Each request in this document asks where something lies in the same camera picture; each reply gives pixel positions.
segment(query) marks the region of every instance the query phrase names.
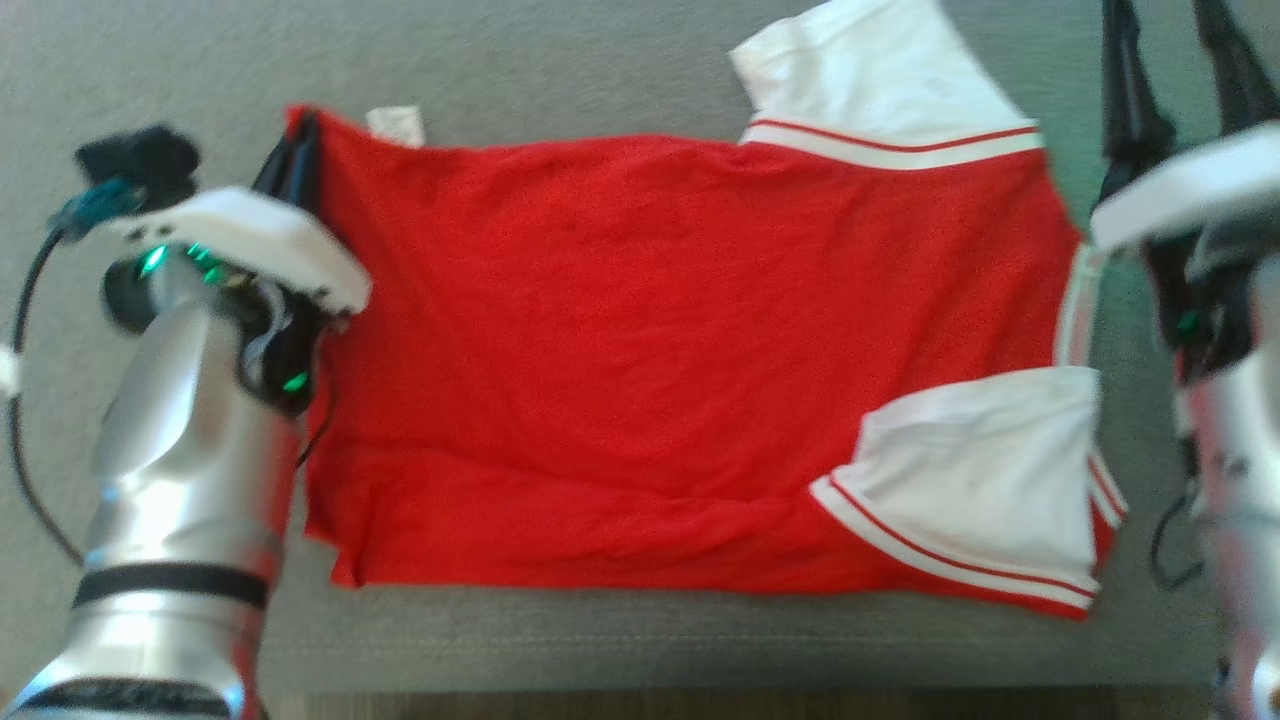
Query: green light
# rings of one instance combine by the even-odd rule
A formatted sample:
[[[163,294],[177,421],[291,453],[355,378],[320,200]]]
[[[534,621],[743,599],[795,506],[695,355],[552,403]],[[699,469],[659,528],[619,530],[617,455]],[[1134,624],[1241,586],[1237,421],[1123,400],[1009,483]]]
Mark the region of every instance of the green light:
[[[289,378],[287,383],[284,383],[284,392],[298,392],[306,384],[307,384],[307,374],[298,373],[297,375]]]
[[[142,266],[138,269],[138,277],[145,278],[155,272],[156,268],[164,263],[164,256],[169,254],[169,247],[161,245],[151,252],[147,252],[146,258],[142,259]]]

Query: white sleeve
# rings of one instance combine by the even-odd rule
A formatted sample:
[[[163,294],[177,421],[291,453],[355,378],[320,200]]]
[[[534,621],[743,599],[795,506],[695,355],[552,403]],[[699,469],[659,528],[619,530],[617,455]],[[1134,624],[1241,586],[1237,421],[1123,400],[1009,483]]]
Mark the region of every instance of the white sleeve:
[[[1032,126],[936,0],[829,0],[730,54],[759,117],[895,146]]]

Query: gray fabric surface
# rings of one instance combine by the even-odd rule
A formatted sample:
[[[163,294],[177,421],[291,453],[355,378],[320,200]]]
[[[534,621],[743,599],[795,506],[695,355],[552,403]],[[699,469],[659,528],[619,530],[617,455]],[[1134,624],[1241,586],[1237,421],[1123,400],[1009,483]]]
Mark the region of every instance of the gray fabric surface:
[[[70,150],[166,119],[205,149],[206,186],[247,182],[288,101],[351,117],[420,104],[435,143],[627,132],[735,138],[749,113],[724,53],[808,0],[5,0],[0,3],[0,296],[12,302],[45,217],[81,187]],[[1140,4],[1157,90],[1184,137],[1212,133],[1189,3]],[[1097,0],[952,0],[991,73],[1043,122],[1083,219],[1101,174]],[[1272,65],[1280,12],[1242,5]],[[88,448],[131,342],[97,311],[120,249],[56,256],[37,297],[26,388],[29,457],[77,539],[96,501]],[[291,541],[262,653],[268,689],[695,684],[1199,682],[1216,653],[1208,591],[1157,592],[1142,566],[1181,484],[1167,360],[1140,270],[1105,283],[1102,445],[1133,505],[1092,620],[902,594],[366,589],[326,585],[330,553]],[[77,574],[0,484],[0,687],[55,651]]]

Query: wooden floor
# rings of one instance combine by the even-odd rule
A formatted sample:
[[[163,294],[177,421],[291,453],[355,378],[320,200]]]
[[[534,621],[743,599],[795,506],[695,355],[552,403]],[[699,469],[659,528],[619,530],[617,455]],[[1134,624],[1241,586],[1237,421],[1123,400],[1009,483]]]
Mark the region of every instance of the wooden floor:
[[[1207,688],[353,694],[269,700],[273,720],[1206,720]]]

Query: t-shirt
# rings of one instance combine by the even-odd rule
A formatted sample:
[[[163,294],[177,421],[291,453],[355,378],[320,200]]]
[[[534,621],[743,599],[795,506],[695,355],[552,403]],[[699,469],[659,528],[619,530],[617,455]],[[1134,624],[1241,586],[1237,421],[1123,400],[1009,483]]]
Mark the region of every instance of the t-shirt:
[[[1125,505],[1084,366],[1101,256],[1034,122],[934,0],[831,0],[731,59],[736,143],[410,149],[291,110],[372,277],[306,473],[333,580],[1082,618]]]

